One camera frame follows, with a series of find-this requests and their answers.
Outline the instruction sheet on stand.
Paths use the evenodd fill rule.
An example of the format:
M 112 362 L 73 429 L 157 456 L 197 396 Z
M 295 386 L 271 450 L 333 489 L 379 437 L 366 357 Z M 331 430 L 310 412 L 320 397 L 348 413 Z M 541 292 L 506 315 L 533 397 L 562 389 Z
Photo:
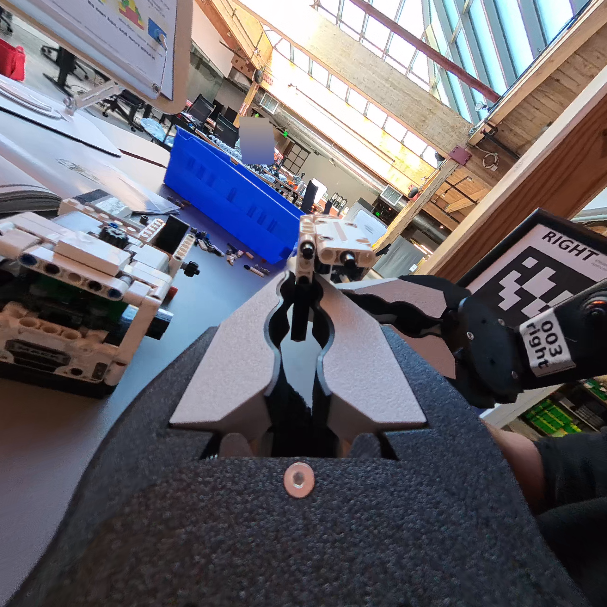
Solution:
M 189 57 L 191 50 L 191 32 L 193 24 L 193 2 L 192 1 L 177 1 L 178 2 L 178 16 L 177 16 L 177 29 L 175 34 L 174 42 L 174 58 L 173 58 L 173 78 L 174 78 L 174 96 L 170 100 L 164 95 L 160 94 L 156 98 L 150 98 L 144 93 L 137 92 L 133 87 L 126 84 L 124 80 L 115 75 L 107 75 L 105 69 L 99 69 L 94 64 L 93 60 L 86 55 L 80 54 L 80 52 L 74 50 L 68 43 L 62 41 L 56 34 L 51 33 L 48 29 L 35 23 L 35 21 L 15 7 L 15 1 L 1 1 L 1 7 L 7 9 L 9 12 L 17 16 L 18 18 L 26 21 L 34 28 L 37 28 L 43 32 L 46 36 L 56 41 L 62 48 L 68 50 L 76 57 L 83 59 L 90 65 L 96 67 L 100 72 L 108 76 L 111 80 L 116 81 L 122 87 L 129 90 L 133 94 L 136 94 L 139 98 L 151 104 L 154 108 L 163 111 L 164 113 L 174 114 L 182 110 L 186 102 L 186 86 L 187 86 L 187 71 L 189 66 Z

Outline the printed instruction sheet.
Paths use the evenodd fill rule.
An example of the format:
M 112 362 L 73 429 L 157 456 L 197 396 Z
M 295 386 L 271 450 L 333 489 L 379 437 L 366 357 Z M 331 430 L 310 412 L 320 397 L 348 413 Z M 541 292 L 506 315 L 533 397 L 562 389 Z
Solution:
M 154 99 L 173 98 L 177 1 L 15 1 L 15 7 Z

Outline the shelf of green boxes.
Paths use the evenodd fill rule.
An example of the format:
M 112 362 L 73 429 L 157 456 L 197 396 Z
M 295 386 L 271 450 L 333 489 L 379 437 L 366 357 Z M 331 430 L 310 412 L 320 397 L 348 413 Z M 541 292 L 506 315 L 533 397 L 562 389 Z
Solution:
M 566 383 L 518 418 L 529 436 L 598 433 L 606 428 L 606 376 Z

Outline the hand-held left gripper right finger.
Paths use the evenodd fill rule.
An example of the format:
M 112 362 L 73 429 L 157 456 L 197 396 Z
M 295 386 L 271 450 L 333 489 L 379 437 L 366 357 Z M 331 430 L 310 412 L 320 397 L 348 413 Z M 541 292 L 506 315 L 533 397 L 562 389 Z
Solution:
M 322 277 L 313 306 L 319 389 L 315 413 L 341 443 L 416 430 L 427 418 L 380 324 Z

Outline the white green lego truck model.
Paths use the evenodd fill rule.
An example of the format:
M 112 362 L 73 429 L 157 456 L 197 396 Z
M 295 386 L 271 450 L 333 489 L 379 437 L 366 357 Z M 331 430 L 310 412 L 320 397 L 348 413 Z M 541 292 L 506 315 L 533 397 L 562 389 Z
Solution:
M 142 225 L 65 200 L 48 219 L 1 219 L 1 379 L 90 398 L 110 395 L 145 338 L 160 340 L 164 303 L 191 239 L 174 255 Z

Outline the person's right hand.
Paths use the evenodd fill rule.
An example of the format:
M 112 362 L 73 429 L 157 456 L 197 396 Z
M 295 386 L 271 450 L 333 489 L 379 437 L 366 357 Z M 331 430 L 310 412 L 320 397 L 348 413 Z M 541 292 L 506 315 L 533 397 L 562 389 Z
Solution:
M 481 420 L 500 448 L 520 486 L 525 500 L 535 514 L 546 510 L 546 478 L 540 452 L 525 436 L 499 429 Z

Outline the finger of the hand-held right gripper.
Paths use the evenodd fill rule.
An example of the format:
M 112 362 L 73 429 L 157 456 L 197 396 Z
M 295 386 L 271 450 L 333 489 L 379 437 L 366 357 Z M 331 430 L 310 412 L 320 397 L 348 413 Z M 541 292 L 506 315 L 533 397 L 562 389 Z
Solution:
M 381 325 L 401 333 L 442 333 L 457 321 L 471 292 L 436 276 L 405 276 L 338 284 L 338 290 Z
M 399 314 L 379 314 L 378 321 L 392 329 L 440 375 L 450 380 L 457 378 L 456 361 L 443 339 L 438 318 L 418 310 L 402 310 Z

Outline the blue plastic bin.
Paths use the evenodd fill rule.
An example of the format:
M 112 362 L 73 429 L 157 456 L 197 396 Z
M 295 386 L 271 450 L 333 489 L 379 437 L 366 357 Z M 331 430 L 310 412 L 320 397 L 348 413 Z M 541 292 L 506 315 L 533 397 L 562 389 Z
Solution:
M 164 182 L 267 262 L 286 260 L 302 211 L 233 160 L 178 127 Z

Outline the person's right forearm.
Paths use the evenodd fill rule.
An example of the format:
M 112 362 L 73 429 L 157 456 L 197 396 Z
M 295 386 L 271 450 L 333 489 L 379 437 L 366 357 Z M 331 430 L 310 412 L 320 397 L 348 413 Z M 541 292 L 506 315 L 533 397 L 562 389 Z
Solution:
M 588 602 L 606 606 L 606 429 L 536 447 L 545 478 L 540 532 Z

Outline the black lego frame assembly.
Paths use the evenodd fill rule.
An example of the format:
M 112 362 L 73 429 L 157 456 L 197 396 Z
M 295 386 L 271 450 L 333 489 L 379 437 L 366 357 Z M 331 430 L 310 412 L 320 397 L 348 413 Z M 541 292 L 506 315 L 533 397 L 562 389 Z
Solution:
M 168 255 L 174 255 L 190 230 L 189 224 L 175 216 L 169 216 L 164 226 L 157 233 L 153 246 Z

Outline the pile of small lego pieces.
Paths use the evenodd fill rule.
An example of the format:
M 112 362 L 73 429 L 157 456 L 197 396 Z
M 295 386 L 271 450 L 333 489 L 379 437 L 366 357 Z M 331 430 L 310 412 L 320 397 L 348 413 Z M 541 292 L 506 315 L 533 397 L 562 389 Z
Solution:
M 271 273 L 270 270 L 263 265 L 260 266 L 258 263 L 254 263 L 255 255 L 253 253 L 235 247 L 230 243 L 227 244 L 226 250 L 224 251 L 211 242 L 211 239 L 206 231 L 199 231 L 195 228 L 192 228 L 192 231 L 195 236 L 195 245 L 202 251 L 226 259 L 227 263 L 232 267 L 235 265 L 237 260 L 247 259 L 250 261 L 250 263 L 245 263 L 243 266 L 244 269 L 260 277 L 269 277 Z

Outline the round clear stand base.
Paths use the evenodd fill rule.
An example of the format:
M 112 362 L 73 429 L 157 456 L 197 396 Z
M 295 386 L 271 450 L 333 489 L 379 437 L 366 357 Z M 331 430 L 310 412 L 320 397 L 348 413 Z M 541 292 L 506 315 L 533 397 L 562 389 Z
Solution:
M 1 74 L 1 99 L 31 110 L 39 115 L 59 119 L 61 111 L 56 102 L 50 97 L 26 87 L 20 81 L 13 80 Z

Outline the black office chair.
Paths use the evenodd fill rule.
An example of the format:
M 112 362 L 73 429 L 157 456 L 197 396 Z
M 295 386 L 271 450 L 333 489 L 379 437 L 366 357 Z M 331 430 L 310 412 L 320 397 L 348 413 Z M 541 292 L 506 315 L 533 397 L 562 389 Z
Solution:
M 212 131 L 215 128 L 215 122 L 211 120 L 211 125 L 208 125 L 208 119 L 216 109 L 216 104 L 207 100 L 202 94 L 199 94 L 192 105 L 187 110 L 190 116 L 190 122 L 198 130 L 207 128 Z
M 40 48 L 41 56 L 58 67 L 58 75 L 51 76 L 48 73 L 43 73 L 44 78 L 50 81 L 59 91 L 68 97 L 80 94 L 83 90 L 73 90 L 73 87 L 67 82 L 69 75 L 73 75 L 80 82 L 89 80 L 89 70 L 85 65 L 79 63 L 77 58 L 69 51 L 62 47 L 52 47 L 43 44 Z

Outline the white black lego subassembly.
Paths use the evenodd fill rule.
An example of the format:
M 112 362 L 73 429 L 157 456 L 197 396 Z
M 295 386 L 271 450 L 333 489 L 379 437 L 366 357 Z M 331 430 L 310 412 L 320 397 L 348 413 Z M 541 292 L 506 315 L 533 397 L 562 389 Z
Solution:
M 333 266 L 349 273 L 371 268 L 376 262 L 376 253 L 358 224 L 344 218 L 303 215 L 299 219 L 294 258 L 291 339 L 303 342 L 315 298 L 316 275 L 330 276 Z

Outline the red bag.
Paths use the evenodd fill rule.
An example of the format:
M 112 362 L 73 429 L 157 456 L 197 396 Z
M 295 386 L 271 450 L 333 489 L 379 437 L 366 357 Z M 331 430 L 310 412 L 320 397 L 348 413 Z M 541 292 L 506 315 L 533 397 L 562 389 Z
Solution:
M 12 46 L 1 39 L 1 74 L 15 81 L 26 79 L 26 53 L 22 46 Z

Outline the open lego instruction booklet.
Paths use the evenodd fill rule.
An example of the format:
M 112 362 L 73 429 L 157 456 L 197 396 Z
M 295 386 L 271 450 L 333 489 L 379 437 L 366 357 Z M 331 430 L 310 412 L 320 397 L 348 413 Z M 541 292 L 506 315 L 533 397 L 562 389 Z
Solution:
M 23 211 L 56 216 L 60 202 L 94 191 L 118 199 L 127 211 L 123 216 L 157 216 L 178 213 L 178 206 L 134 182 L 124 172 L 101 164 L 88 166 L 65 158 L 49 163 L 1 157 L 1 216 Z

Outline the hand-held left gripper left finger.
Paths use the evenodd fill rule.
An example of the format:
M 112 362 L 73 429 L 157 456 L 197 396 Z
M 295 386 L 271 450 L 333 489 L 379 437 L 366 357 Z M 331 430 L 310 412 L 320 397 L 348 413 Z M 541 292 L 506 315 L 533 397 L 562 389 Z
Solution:
M 293 273 L 282 272 L 220 324 L 172 414 L 172 427 L 246 439 L 270 428 L 267 398 L 279 379 L 293 291 Z

